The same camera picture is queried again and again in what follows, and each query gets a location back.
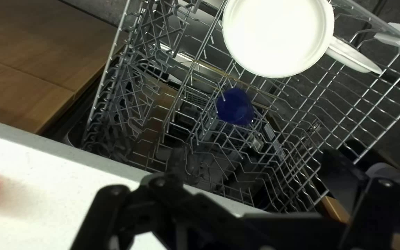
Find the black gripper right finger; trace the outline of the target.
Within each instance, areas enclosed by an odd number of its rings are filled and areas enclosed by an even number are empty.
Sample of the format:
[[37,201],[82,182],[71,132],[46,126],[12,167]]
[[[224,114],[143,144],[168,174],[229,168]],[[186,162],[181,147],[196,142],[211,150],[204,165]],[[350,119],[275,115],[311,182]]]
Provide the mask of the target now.
[[392,250],[400,236],[400,171],[376,161],[358,168],[337,150],[321,156],[319,178],[347,211],[339,250]]

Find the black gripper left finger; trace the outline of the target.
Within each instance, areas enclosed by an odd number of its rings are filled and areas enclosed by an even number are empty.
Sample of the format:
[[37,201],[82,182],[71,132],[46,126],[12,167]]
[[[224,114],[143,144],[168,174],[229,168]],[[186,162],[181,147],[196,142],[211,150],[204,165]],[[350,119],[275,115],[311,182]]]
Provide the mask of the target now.
[[192,197],[171,175],[147,175],[135,190],[107,185],[94,194],[71,250],[131,250],[147,232],[167,250],[200,250],[200,236],[175,210]]

